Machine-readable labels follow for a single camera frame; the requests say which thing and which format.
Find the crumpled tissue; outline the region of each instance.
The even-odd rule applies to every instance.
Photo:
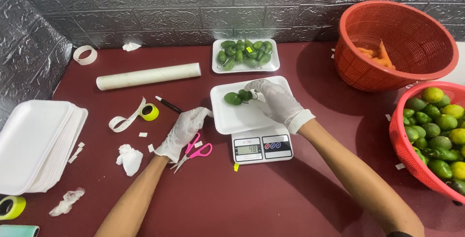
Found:
[[[79,200],[84,193],[85,190],[81,187],[78,187],[76,191],[68,191],[63,196],[63,200],[58,204],[58,206],[51,210],[48,214],[51,216],[59,216],[62,213],[67,214],[71,208],[73,208],[73,203]]]
[[[119,156],[116,159],[116,164],[123,164],[123,168],[128,176],[134,175],[142,162],[142,152],[134,150],[131,145],[123,144],[119,146]]]
[[[131,52],[131,51],[134,51],[135,49],[138,49],[139,47],[140,47],[139,44],[130,42],[128,44],[123,45],[123,50]]]

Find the forearm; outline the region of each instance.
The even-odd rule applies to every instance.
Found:
[[[155,156],[107,215],[95,237],[136,236],[169,158]]]
[[[424,237],[414,211],[366,163],[332,137],[315,119],[298,132],[323,157],[349,194],[378,221],[386,234],[402,231]]]

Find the textured wall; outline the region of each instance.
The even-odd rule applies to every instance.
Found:
[[[52,95],[71,48],[26,0],[0,0],[0,129],[19,103]]]
[[[211,44],[219,38],[335,40],[343,11],[364,0],[29,0],[74,44]],[[410,3],[465,40],[465,0]]]

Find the tape roll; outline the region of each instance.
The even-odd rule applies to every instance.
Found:
[[[26,199],[8,196],[0,201],[0,220],[12,220],[18,217],[26,207]]]
[[[158,108],[152,103],[147,103],[139,110],[139,115],[146,121],[153,121],[158,117]]]
[[[91,51],[90,55],[85,57],[84,59],[79,59],[79,56],[85,52],[85,51]],[[91,64],[95,61],[97,58],[97,51],[92,48],[90,45],[84,45],[76,49],[73,53],[73,59],[78,62],[80,65],[87,65]]]

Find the plastic wrap roll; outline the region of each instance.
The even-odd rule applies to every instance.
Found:
[[[119,73],[100,76],[97,78],[97,87],[102,90],[111,90],[148,83],[156,83],[173,79],[185,79],[201,76],[201,68],[198,62],[142,70],[130,73]]]

